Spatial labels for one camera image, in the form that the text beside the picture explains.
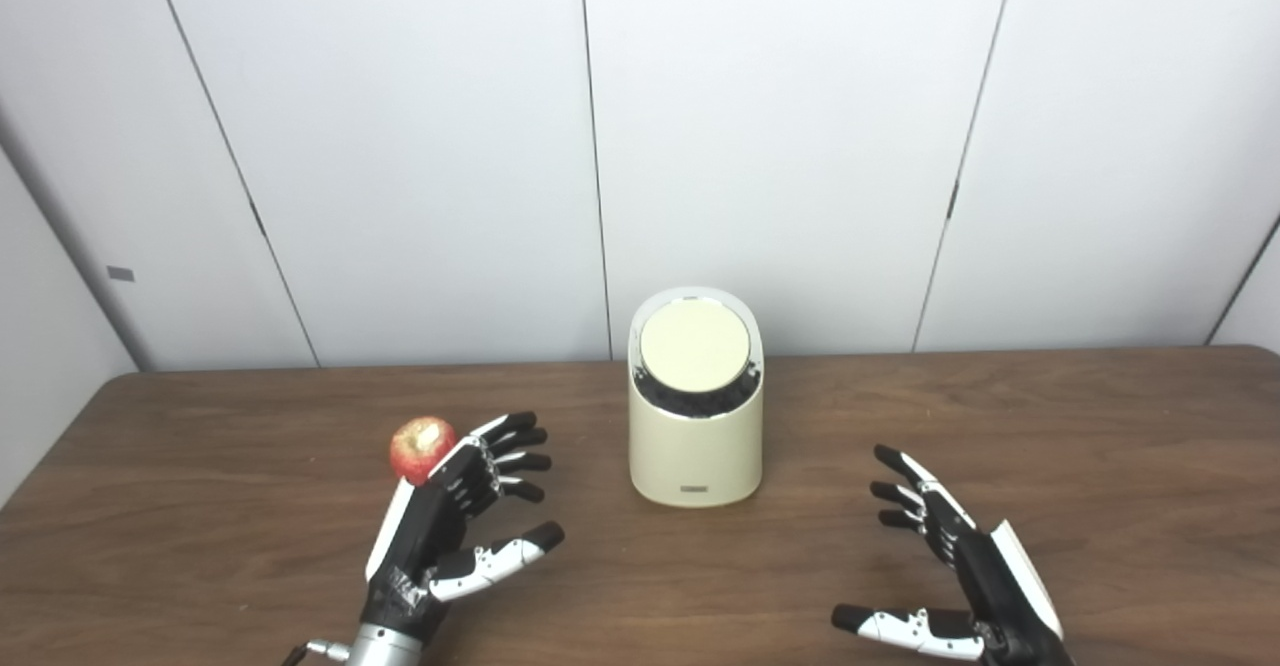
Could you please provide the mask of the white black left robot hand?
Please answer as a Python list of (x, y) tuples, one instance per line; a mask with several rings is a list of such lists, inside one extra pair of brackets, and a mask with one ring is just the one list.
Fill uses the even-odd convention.
[(463, 546), (470, 523), (502, 498), (544, 499), (544, 491), (520, 475), (550, 469), (549, 456), (531, 452), (547, 438), (531, 411), (502, 415), (463, 435), (434, 416), (394, 432), (389, 462), (398, 482), (366, 562), (364, 631), (424, 651), (452, 602), (494, 587), (564, 540), (563, 528), (548, 521), (490, 546)]

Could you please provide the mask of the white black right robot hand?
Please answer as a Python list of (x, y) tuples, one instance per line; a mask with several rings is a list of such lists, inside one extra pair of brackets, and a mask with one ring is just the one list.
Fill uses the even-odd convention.
[(876, 459), (904, 482), (873, 482), (895, 503), (879, 523), (914, 532), (957, 579), (966, 610), (868, 608), (836, 605), (831, 624), (861, 639), (977, 665), (1073, 665), (1064, 629), (1041, 575), (1012, 525), (984, 530), (948, 488), (910, 455), (877, 444)]

